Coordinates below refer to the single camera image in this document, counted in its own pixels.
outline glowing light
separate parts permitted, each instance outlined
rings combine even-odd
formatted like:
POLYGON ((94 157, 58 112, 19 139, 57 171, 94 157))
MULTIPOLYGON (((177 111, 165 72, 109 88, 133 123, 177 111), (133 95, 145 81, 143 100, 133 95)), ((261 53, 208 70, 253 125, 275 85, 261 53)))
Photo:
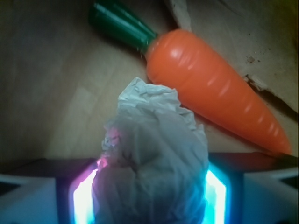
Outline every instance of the glowing light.
POLYGON ((203 219, 204 224, 224 224, 226 186, 208 170, 206 175, 206 211, 203 219))
POLYGON ((94 222, 92 184, 98 169, 94 169, 74 191, 74 214, 76 224, 94 222))
MULTIPOLYGON (((76 224, 94 223, 92 183, 98 169, 93 170, 74 191, 74 214, 76 224)), ((206 175, 206 210, 203 224, 224 224, 227 187, 208 170, 206 175)))

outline toy carrot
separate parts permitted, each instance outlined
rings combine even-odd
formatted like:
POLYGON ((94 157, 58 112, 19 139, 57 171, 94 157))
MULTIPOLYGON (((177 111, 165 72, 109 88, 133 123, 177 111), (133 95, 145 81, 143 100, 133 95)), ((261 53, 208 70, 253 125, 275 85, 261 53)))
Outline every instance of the toy carrot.
POLYGON ((155 84, 178 91, 183 105, 268 150, 290 154, 282 127, 227 62, 194 34, 177 29, 157 36, 121 3, 98 0, 89 13, 96 28, 137 48, 155 84))

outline cardboard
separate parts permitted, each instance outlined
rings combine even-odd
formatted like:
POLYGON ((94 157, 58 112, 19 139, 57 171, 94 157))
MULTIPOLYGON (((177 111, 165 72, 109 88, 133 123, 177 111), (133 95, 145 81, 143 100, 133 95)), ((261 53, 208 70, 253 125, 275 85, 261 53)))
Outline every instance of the cardboard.
POLYGON ((186 0, 164 0, 178 27, 192 31, 186 0))
MULTIPOLYGON (((158 33, 178 27, 163 1, 123 2, 158 33)), ((294 112, 298 107, 298 74, 292 64, 298 63, 298 58, 287 37, 280 36, 284 32, 269 26, 272 11, 265 9, 264 1, 235 0, 235 5, 229 5, 231 9, 215 0, 186 2, 196 35, 240 75, 248 74, 252 80, 258 77, 284 96, 285 102, 288 99, 290 107, 293 105, 293 110, 281 102, 277 106, 273 97, 261 94, 285 129, 293 155, 298 156, 298 114, 294 112), (273 79, 277 81, 270 85, 268 80, 273 79)), ((92 3, 0 1, 1 163, 26 158, 98 157, 105 136, 103 126, 115 115, 119 94, 135 77, 148 81, 140 53, 89 26, 92 3)), ((283 7, 277 12, 277 16, 287 14, 291 12, 283 7)), ((197 121, 205 125, 210 152, 258 150, 203 118, 197 117, 197 121)))

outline led light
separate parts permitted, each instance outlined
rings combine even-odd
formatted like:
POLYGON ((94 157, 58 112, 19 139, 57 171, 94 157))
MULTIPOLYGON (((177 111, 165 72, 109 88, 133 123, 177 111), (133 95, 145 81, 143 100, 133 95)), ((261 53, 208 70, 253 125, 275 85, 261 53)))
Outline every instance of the led light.
MULTIPOLYGON (((74 191, 74 214, 76 224, 91 224, 94 222, 92 183, 98 170, 93 170, 74 191)), ((224 224, 227 187, 208 170, 206 175, 206 211, 203 224, 224 224)))
POLYGON ((75 224, 91 224, 94 222, 92 184, 98 169, 94 169, 74 191, 75 224))
POLYGON ((204 224, 224 224, 227 189, 210 170, 206 174, 204 224))

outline pink light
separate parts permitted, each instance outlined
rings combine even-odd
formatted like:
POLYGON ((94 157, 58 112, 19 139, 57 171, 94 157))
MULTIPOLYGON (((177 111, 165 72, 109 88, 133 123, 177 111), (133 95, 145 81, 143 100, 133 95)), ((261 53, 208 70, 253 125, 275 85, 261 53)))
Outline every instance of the pink light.
POLYGON ((102 168, 104 168, 105 166, 108 165, 108 162, 107 162, 107 159, 105 157, 103 158, 100 158, 98 161, 97 161, 97 164, 98 164, 98 167, 100 168, 100 170, 102 168))
POLYGON ((74 191, 74 214, 76 224, 94 222, 92 184, 98 169, 94 169, 74 191))

